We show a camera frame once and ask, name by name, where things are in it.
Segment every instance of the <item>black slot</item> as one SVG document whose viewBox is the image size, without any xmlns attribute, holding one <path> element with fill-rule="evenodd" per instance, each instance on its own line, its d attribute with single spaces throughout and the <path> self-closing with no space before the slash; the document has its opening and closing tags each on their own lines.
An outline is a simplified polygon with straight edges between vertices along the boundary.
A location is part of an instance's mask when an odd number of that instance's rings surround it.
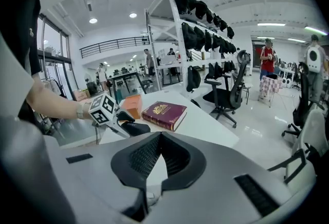
<svg viewBox="0 0 329 224">
<path fill-rule="evenodd" d="M 92 158 L 93 156 L 91 154 L 83 154 L 83 155 L 78 155 L 78 156 L 72 156 L 72 157 L 68 157 L 66 158 L 67 162 L 69 164 L 73 164 L 76 162 L 80 162 L 89 158 Z"/>
<path fill-rule="evenodd" d="M 234 179 L 263 217 L 279 207 L 249 175 L 238 176 Z"/>
</svg>

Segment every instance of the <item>ceiling light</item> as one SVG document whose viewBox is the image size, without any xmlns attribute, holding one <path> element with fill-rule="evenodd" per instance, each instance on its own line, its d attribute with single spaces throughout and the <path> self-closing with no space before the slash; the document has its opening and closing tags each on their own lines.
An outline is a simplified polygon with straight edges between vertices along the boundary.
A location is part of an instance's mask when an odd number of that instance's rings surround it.
<svg viewBox="0 0 329 224">
<path fill-rule="evenodd" d="M 258 23 L 257 25 L 258 26 L 280 26 L 280 27 L 283 27 L 286 24 L 283 24 L 283 23 Z"/>
<path fill-rule="evenodd" d="M 296 42 L 300 42 L 300 43 L 305 43 L 306 41 L 301 41 L 301 40 L 296 40 L 296 39 L 288 39 L 289 41 L 296 41 Z"/>
<path fill-rule="evenodd" d="M 307 30 L 311 30 L 311 31 L 314 31 L 314 32 L 316 32 L 316 33 L 319 33 L 319 34 L 322 34 L 322 35 L 325 35 L 325 36 L 328 35 L 328 33 L 324 32 L 324 31 L 321 31 L 321 30 L 318 30 L 318 29 L 315 29 L 315 28 L 305 27 L 305 29 L 307 29 Z"/>
<path fill-rule="evenodd" d="M 273 37 L 257 37 L 257 39 L 260 39 L 260 40 L 265 40 L 265 39 L 275 40 L 275 38 L 273 38 Z"/>
<path fill-rule="evenodd" d="M 97 18 L 93 17 L 90 19 L 89 23 L 95 24 L 95 23 L 97 23 L 97 21 L 98 21 Z"/>
</svg>

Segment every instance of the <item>white floor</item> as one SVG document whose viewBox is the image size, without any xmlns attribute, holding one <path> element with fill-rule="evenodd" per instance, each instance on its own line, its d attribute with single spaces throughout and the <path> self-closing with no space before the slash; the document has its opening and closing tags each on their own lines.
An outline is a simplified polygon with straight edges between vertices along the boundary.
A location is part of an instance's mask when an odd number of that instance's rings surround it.
<svg viewBox="0 0 329 224">
<path fill-rule="evenodd" d="M 220 79 L 223 79 L 221 87 L 225 88 L 224 78 Z M 233 128 L 233 123 L 224 116 L 218 121 L 239 137 L 235 150 L 267 169 L 291 156 L 295 136 L 286 134 L 282 138 L 281 133 L 293 121 L 293 111 L 298 106 L 300 91 L 282 88 L 278 94 L 275 94 L 270 108 L 268 99 L 258 101 L 259 72 L 253 72 L 252 76 L 244 77 L 244 80 L 246 83 L 253 84 L 253 88 L 250 89 L 248 105 L 246 105 L 246 93 L 243 92 L 241 107 L 234 115 L 230 114 L 237 121 L 237 127 Z M 168 89 L 180 91 L 182 84 L 176 84 Z M 192 94 L 192 98 L 207 113 L 211 113 L 214 104 L 203 100 L 202 96 L 210 90 L 210 85 L 201 83 Z"/>
</svg>

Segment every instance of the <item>person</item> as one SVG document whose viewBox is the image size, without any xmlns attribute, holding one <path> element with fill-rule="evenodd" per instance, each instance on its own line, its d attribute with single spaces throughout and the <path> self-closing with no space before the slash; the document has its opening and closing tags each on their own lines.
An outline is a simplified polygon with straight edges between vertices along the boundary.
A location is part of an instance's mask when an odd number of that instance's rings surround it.
<svg viewBox="0 0 329 224">
<path fill-rule="evenodd" d="M 260 80 L 262 80 L 263 75 L 274 74 L 274 58 L 275 51 L 272 49 L 272 40 L 266 39 L 265 46 L 262 48 L 261 52 L 261 75 Z"/>
<path fill-rule="evenodd" d="M 323 73 L 328 71 L 328 61 L 325 57 L 324 49 L 318 44 L 319 38 L 315 34 L 311 36 L 311 44 L 308 46 L 305 54 L 305 63 L 307 64 L 307 52 L 310 49 L 317 48 L 321 57 L 321 67 L 318 73 L 309 71 L 308 72 L 308 97 L 313 101 L 320 101 L 320 96 L 323 88 Z"/>
<path fill-rule="evenodd" d="M 17 61 L 34 81 L 18 117 L 37 126 L 32 109 L 52 118 L 91 119 L 89 105 L 56 95 L 40 80 L 36 40 L 40 9 L 40 0 L 7 0 L 2 3 L 0 32 Z"/>
<path fill-rule="evenodd" d="M 167 53 L 167 55 L 175 55 L 175 52 L 174 52 L 174 49 L 173 48 L 170 48 L 169 52 Z"/>
<path fill-rule="evenodd" d="M 154 62 L 153 62 L 152 56 L 148 49 L 145 49 L 144 52 L 147 55 L 146 56 L 146 65 L 149 69 L 149 75 L 154 76 Z"/>
<path fill-rule="evenodd" d="M 106 70 L 107 68 L 104 66 L 103 63 L 99 64 L 99 67 L 97 69 L 97 72 L 99 74 L 99 82 L 101 83 L 103 91 L 107 90 L 106 86 Z"/>
</svg>

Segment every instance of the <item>book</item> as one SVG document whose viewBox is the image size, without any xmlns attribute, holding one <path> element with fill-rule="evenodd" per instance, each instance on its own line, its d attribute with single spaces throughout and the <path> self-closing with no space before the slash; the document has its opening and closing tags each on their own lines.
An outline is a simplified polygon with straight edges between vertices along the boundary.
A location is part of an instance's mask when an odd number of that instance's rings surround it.
<svg viewBox="0 0 329 224">
<path fill-rule="evenodd" d="M 186 112 L 186 106 L 158 101 L 142 112 L 142 118 L 174 132 Z"/>
</svg>

